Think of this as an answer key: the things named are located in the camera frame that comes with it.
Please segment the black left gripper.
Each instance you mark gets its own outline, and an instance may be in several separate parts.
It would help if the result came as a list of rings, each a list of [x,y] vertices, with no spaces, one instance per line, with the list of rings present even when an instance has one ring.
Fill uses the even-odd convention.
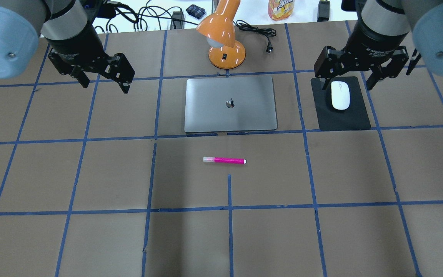
[[[47,21],[48,58],[61,75],[70,75],[83,88],[90,79],[86,72],[115,81],[129,93],[135,70],[123,53],[105,53],[97,32],[86,15],[62,15]]]

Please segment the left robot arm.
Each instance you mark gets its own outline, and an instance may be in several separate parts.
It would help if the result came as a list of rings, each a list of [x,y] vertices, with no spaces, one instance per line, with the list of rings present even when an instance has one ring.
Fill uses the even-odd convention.
[[[93,27],[95,18],[113,18],[119,7],[121,2],[110,0],[0,0],[0,79],[24,72],[43,36],[60,74],[87,88],[87,73],[96,73],[128,93],[132,65],[123,53],[108,55]]]

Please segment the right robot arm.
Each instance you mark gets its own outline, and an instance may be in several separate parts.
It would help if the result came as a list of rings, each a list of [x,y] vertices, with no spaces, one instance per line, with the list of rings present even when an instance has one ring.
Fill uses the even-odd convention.
[[[343,0],[341,9],[358,19],[343,49],[325,46],[316,60],[322,89],[345,73],[371,71],[371,90],[405,65],[411,74],[420,60],[443,77],[443,0]]]

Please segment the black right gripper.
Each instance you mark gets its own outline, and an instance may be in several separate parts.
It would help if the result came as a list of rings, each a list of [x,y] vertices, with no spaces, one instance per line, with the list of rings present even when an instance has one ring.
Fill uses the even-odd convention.
[[[371,70],[366,81],[368,90],[386,78],[396,78],[407,61],[406,75],[409,76],[422,55],[414,49],[412,58],[409,57],[406,47],[401,45],[407,34],[384,35],[369,28],[362,19],[357,20],[345,47],[336,50],[325,46],[313,65],[315,77],[322,82],[322,90],[327,89],[331,79],[351,70]]]

